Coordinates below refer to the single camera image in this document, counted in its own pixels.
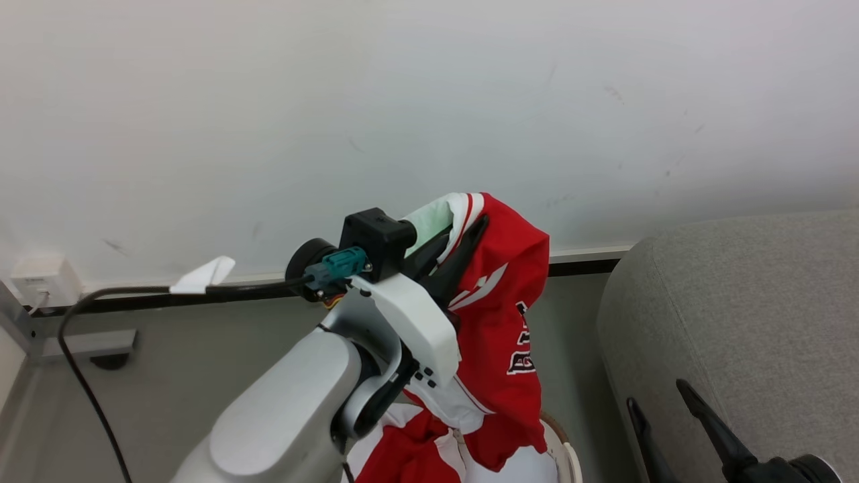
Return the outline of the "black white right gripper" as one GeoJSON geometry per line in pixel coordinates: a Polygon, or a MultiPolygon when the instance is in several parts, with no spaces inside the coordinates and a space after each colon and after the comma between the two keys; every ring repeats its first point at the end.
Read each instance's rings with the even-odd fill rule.
{"type": "MultiPolygon", "coordinates": [[[[758,462],[756,456],[730,430],[703,397],[685,379],[676,388],[689,412],[699,420],[721,462],[727,482],[844,482],[825,459],[812,453],[786,460],[771,458],[758,462]]],[[[635,398],[626,400],[636,442],[642,455],[648,482],[679,482],[652,437],[652,427],[635,398]]]]}

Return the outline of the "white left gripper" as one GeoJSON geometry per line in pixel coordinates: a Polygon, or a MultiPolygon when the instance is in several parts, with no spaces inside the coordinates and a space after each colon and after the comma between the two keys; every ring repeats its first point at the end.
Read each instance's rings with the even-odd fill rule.
{"type": "Polygon", "coordinates": [[[452,226],[447,226],[406,256],[403,274],[396,273],[380,282],[358,276],[350,279],[353,287],[369,293],[375,308],[411,351],[412,357],[433,371],[432,381],[438,387],[449,385],[461,361],[454,326],[442,309],[447,310],[456,296],[489,223],[489,216],[479,217],[439,266],[438,259],[447,250],[452,226]],[[410,278],[422,278],[421,285],[410,278]]]}

